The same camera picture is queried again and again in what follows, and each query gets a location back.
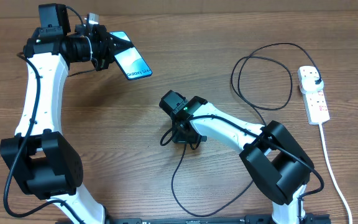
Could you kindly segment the smartphone with blue screen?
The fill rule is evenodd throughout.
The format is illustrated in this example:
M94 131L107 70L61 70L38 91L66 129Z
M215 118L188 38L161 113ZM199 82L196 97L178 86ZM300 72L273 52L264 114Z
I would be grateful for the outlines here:
M128 80L149 77L152 70L134 46L114 56L115 62Z

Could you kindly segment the white power strip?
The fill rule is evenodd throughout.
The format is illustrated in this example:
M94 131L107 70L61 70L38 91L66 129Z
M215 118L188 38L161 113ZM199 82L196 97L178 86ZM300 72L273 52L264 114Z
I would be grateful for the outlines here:
M300 80L303 78L314 78L317 81L319 80L319 73L313 66L302 66L298 69L297 74L299 86ZM323 124L330 119L323 89L310 94L302 94L302 97L309 124Z

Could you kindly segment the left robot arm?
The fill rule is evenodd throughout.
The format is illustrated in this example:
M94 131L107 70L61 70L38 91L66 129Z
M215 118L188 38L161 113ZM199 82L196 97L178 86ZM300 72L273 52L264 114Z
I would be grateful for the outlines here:
M91 62L101 71L133 43L112 35L94 15L72 29L69 11L64 4L39 6L40 26L18 53L28 69L24 109L14 136L1 141L0 154L9 168L7 183L16 182L43 207L57 206L72 223L112 223L83 184L81 158L63 137L63 87L72 63Z

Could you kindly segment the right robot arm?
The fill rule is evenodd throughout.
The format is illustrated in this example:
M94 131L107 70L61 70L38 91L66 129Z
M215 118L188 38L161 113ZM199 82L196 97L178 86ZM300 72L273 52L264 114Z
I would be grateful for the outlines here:
M274 223L306 223L303 199L315 168L312 160L283 124L253 124L218 110L199 96L187 100L170 90L159 107L169 115L172 127L162 136L195 150L208 138L235 150L253 183L272 201Z

